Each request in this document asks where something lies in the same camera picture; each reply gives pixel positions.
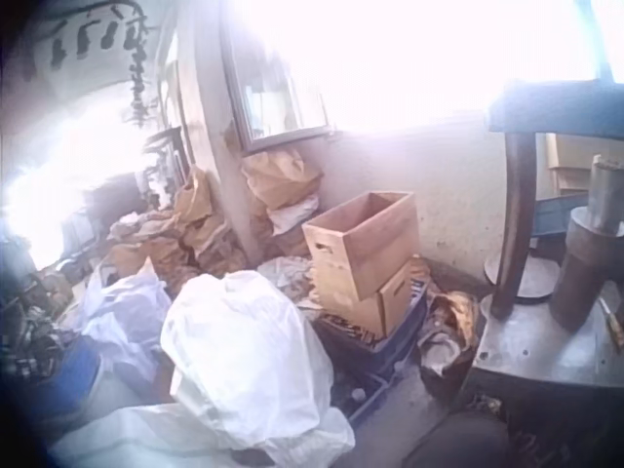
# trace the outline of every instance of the metal post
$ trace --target metal post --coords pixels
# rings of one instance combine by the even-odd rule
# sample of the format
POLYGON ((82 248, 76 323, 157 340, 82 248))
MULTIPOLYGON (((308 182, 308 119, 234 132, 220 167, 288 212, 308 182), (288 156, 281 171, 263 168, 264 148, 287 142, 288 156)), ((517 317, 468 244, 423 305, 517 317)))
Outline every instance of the metal post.
POLYGON ((511 314, 527 262, 533 228, 537 178, 535 134, 505 134, 507 212, 503 249, 490 313, 498 319, 511 314))

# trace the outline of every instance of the crumpled paper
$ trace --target crumpled paper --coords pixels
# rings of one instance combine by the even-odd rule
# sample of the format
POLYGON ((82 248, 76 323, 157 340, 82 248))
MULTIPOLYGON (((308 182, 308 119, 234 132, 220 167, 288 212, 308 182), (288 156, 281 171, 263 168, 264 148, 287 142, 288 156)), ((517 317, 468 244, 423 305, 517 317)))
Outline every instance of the crumpled paper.
POLYGON ((478 316, 479 305, 470 294, 437 294, 418 340, 421 366, 444 377, 450 368, 472 360, 478 316))
POLYGON ((290 147, 245 158, 243 174, 253 195, 269 210, 295 205, 312 195, 323 176, 290 147))

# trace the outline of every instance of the cardboard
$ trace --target cardboard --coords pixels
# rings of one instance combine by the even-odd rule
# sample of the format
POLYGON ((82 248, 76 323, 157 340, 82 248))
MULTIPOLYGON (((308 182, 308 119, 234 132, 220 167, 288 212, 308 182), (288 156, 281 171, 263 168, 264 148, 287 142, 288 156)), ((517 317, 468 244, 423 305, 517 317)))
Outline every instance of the cardboard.
POLYGON ((319 287, 364 300, 417 252, 415 197, 370 192, 307 221, 303 232, 319 287))
POLYGON ((410 261, 379 290, 383 307, 384 331, 389 336, 403 322, 410 307, 410 261))
POLYGON ((193 250, 195 258, 199 258, 227 230, 229 230, 229 227, 223 216, 214 214, 207 217, 204 221, 189 225, 182 237, 182 244, 193 250))
POLYGON ((377 338, 389 336, 401 324, 410 307, 408 262, 378 292, 364 300, 355 300, 347 294, 328 289, 328 281, 317 281, 318 275, 319 272, 315 270, 314 283, 323 307, 373 333, 377 338))
POLYGON ((102 261, 117 269, 120 278, 135 275, 147 260, 147 249, 140 245, 120 244, 113 246, 102 261))
POLYGON ((269 210, 299 203, 319 189, 323 174, 305 164, 293 148, 262 152, 243 160, 253 195, 269 210))
POLYGON ((175 195, 174 214, 182 223, 213 214, 208 176, 196 166, 191 167, 188 182, 175 195))

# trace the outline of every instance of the plastic sheet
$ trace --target plastic sheet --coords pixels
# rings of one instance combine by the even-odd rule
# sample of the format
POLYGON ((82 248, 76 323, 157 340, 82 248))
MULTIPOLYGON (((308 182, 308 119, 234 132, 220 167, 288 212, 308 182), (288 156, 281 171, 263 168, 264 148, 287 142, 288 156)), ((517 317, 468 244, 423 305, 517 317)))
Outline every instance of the plastic sheet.
POLYGON ((118 409, 60 439, 51 455, 78 468, 240 468, 180 404, 118 409))
POLYGON ((309 219, 319 209, 319 195, 317 193, 304 198, 299 203, 279 210, 267 210, 273 223, 273 235, 279 236, 309 219))
POLYGON ((302 314, 268 280, 242 271, 190 280, 163 326, 172 396, 219 449, 263 449, 279 466, 329 466, 354 446, 330 408, 333 370, 302 314))
POLYGON ((102 286, 99 270, 92 276, 73 328, 90 337, 104 362, 137 391, 148 390, 158 362, 152 349, 171 300, 150 260, 141 270, 102 286))

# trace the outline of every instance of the metal pipe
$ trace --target metal pipe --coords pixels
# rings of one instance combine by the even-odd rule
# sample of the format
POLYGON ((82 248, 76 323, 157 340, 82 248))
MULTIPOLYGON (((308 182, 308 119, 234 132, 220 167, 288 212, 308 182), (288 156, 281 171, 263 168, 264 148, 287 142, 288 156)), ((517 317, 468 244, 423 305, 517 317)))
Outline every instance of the metal pipe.
POLYGON ((535 134, 505 134, 507 211, 503 249, 490 313, 497 319, 511 314, 525 272, 533 227, 536 191, 535 134))
POLYGON ((624 221, 624 158, 594 158, 587 207, 588 227, 600 234, 616 236, 624 221))

